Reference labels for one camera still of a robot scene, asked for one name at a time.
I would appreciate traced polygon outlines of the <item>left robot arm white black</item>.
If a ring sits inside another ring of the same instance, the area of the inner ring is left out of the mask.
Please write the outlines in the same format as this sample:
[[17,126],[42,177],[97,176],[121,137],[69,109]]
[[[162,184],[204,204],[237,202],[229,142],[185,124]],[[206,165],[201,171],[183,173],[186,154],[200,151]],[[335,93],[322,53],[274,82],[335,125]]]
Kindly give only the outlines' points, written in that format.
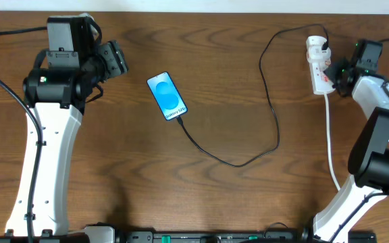
[[72,151],[94,90],[128,71],[124,54],[87,13],[51,16],[49,46],[35,58],[16,101],[26,112],[28,135],[16,202],[0,242],[121,242],[106,223],[70,231],[67,213]]

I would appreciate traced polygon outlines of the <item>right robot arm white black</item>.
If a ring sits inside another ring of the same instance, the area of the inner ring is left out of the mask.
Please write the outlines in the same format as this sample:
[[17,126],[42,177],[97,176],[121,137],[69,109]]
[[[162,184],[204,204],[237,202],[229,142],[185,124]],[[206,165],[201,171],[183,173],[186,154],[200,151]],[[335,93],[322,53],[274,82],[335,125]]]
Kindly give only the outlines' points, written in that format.
[[348,158],[343,186],[317,213],[303,233],[306,242],[350,242],[351,228],[376,203],[389,196],[389,79],[377,73],[383,43],[360,39],[351,59],[330,61],[328,41],[306,41],[313,92],[326,97],[336,91],[362,108],[367,123]]

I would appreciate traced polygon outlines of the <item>blue Galaxy smartphone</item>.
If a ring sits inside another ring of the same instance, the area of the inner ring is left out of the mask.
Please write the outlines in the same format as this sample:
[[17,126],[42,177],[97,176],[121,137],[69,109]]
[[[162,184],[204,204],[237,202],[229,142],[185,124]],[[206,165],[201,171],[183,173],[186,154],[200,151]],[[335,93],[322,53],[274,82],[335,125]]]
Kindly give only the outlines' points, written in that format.
[[170,121],[188,112],[188,107],[168,72],[149,78],[147,85],[165,120]]

